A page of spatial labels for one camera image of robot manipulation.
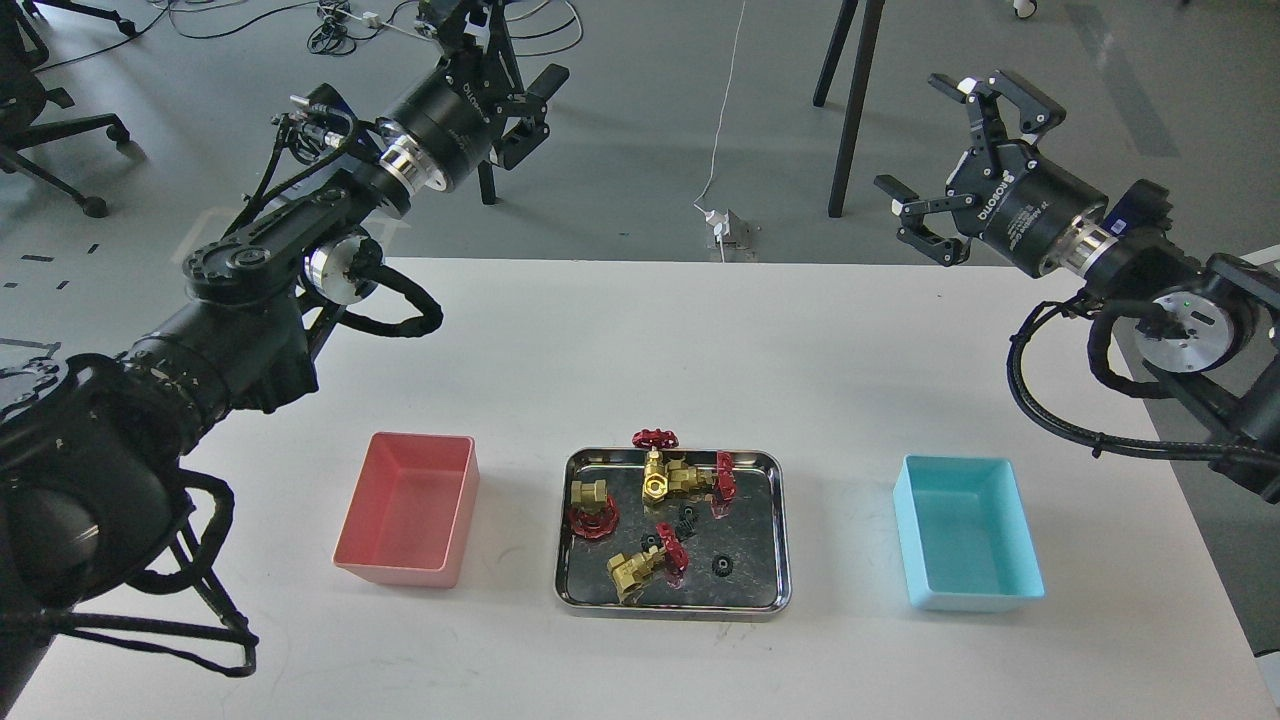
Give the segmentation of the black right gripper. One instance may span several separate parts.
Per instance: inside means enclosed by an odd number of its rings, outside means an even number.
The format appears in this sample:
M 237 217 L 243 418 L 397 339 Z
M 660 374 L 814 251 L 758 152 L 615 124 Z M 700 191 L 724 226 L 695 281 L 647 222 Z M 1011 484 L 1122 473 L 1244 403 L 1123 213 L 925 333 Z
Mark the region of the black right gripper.
M 960 81 L 932 73 L 928 83 L 966 106 L 972 152 L 948 177 L 946 190 L 955 193 L 945 197 L 922 199 L 893 176 L 874 178 L 900 220 L 896 237 L 941 266 L 966 263 L 970 241 L 937 234 L 924 220 L 929 214 L 955 211 L 954 223 L 963 236 L 982 240 L 1030 277 L 1047 274 L 1055 269 L 1059 241 L 1082 218 L 1100 219 L 1108 201 L 1033 147 L 1065 122 L 1066 109 L 1011 70 Z M 1018 110 L 1012 133 L 1001 114 L 1002 100 Z

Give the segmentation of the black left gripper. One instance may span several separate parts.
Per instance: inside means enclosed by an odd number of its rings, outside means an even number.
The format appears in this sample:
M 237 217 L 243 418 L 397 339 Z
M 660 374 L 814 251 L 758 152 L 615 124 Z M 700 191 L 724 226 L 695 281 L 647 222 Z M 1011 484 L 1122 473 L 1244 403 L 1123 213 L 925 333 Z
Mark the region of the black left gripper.
M 417 28 L 439 50 L 438 68 L 384 113 L 384 172 L 407 193 L 451 192 L 485 160 L 512 170 L 549 137 L 548 104 L 570 70 L 548 65 L 516 94 L 506 5 L 419 1 Z

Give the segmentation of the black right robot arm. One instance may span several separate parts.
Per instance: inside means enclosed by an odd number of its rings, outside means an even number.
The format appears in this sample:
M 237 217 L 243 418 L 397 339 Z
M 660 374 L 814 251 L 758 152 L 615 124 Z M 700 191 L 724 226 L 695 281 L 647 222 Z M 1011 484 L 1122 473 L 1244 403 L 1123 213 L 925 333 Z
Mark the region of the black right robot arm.
M 1167 238 L 1165 187 L 1137 181 L 1110 208 L 1093 186 L 1044 158 L 1037 142 L 1065 109 L 1012 72 L 931 85 L 966 109 L 970 147 L 940 199 L 923 199 L 892 176 L 876 184 L 892 200 L 897 237 L 942 266 L 964 263 L 980 241 L 1033 278 L 1066 269 L 1082 290 L 1044 301 L 1010 340 L 1006 375 L 1020 410 L 1057 437 L 1094 454 L 1203 461 L 1277 502 L 1277 363 L 1243 395 L 1210 378 L 1263 322 L 1277 324 L 1277 277 L 1229 254 L 1198 261 Z M 1091 322 L 1085 357 L 1105 387 L 1132 398 L 1172 398 L 1208 432 L 1202 442 L 1111 436 L 1041 405 L 1023 372 L 1033 334 L 1052 316 Z

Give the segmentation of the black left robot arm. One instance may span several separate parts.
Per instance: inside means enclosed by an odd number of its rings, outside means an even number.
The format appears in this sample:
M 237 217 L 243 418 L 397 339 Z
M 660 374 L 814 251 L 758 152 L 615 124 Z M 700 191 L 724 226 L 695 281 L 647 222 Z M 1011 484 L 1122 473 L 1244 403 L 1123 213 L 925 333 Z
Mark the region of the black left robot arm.
M 570 77 L 520 74 L 503 1 L 421 1 L 442 56 L 364 119 L 329 85 L 293 97 L 259 187 L 183 263 L 189 301 L 114 357 L 33 357 L 3 370 L 3 711 L 59 635 L 168 653 L 248 676 L 259 638 L 214 571 L 234 495 L 180 459 L 229 413 L 274 413 L 317 389 L 338 325 L 417 338 L 440 304 L 388 266 L 364 228 L 517 167 L 549 135 Z

